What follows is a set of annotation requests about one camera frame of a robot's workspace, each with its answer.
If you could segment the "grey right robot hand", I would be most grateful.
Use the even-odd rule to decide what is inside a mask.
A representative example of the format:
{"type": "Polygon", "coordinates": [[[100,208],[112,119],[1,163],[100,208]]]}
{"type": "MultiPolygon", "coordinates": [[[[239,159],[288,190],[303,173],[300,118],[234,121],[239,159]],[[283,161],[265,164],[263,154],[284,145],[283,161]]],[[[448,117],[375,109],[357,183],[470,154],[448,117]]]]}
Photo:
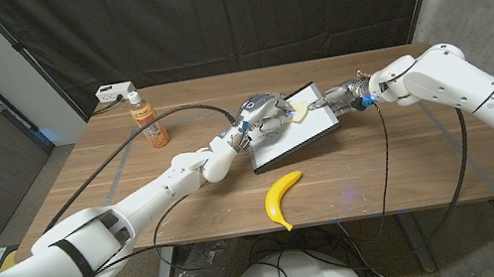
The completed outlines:
{"type": "Polygon", "coordinates": [[[309,110],[327,106],[336,116],[353,110],[364,111],[377,101],[377,96],[372,95],[368,89],[368,82],[369,79],[363,77],[347,80],[312,102],[309,110]]]}

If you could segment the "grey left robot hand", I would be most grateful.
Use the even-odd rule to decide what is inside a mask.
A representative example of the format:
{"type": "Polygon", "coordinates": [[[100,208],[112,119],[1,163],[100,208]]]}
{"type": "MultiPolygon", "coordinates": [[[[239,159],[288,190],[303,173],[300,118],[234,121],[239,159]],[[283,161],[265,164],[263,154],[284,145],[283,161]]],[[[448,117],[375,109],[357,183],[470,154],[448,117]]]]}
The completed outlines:
{"type": "Polygon", "coordinates": [[[249,145],[250,133],[267,126],[269,132],[291,120],[297,111],[277,92],[251,95],[239,108],[235,120],[221,138],[237,152],[249,145]]]}

